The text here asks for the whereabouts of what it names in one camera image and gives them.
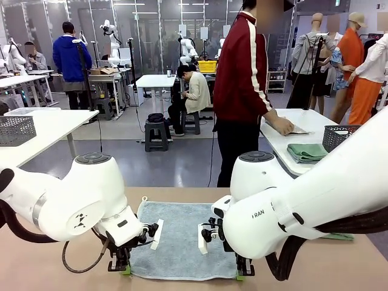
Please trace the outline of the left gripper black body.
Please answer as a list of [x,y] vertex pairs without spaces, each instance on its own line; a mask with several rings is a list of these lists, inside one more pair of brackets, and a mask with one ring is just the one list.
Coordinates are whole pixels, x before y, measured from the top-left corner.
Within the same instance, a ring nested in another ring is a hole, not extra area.
[[116,258],[129,258],[130,257],[130,248],[127,246],[110,246],[110,256]]

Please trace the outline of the person right hand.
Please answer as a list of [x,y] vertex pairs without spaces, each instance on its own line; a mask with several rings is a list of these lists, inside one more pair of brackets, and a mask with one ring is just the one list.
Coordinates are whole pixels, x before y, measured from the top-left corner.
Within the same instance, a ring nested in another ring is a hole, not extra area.
[[292,122],[290,122],[286,118],[275,117],[271,120],[266,121],[274,130],[276,130],[279,134],[286,136],[292,133],[295,129],[295,126]]

